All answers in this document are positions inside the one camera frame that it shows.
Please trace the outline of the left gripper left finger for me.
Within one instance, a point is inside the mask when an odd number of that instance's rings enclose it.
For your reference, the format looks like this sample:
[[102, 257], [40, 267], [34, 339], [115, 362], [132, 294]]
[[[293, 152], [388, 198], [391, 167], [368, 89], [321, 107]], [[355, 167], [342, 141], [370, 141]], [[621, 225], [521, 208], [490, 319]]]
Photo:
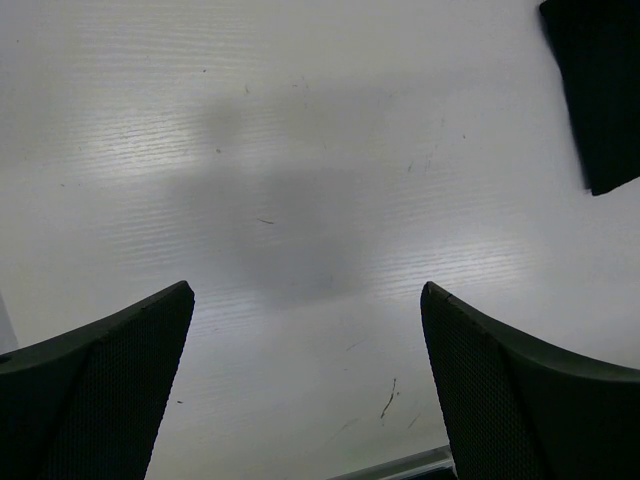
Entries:
[[194, 305], [180, 281], [3, 354], [2, 478], [144, 478]]

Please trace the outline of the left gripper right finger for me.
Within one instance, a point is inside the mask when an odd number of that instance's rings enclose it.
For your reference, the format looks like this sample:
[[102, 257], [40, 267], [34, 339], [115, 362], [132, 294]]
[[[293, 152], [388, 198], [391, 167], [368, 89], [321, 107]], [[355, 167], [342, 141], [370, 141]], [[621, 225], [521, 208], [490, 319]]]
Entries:
[[458, 478], [638, 478], [638, 370], [547, 343], [433, 282], [421, 317]]

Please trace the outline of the black skirt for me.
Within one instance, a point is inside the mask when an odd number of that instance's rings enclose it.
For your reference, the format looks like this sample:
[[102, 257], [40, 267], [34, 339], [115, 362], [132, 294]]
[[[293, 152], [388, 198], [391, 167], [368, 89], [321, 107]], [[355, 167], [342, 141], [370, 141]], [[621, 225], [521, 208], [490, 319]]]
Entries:
[[544, 1], [538, 11], [586, 186], [606, 194], [639, 177], [639, 3]]

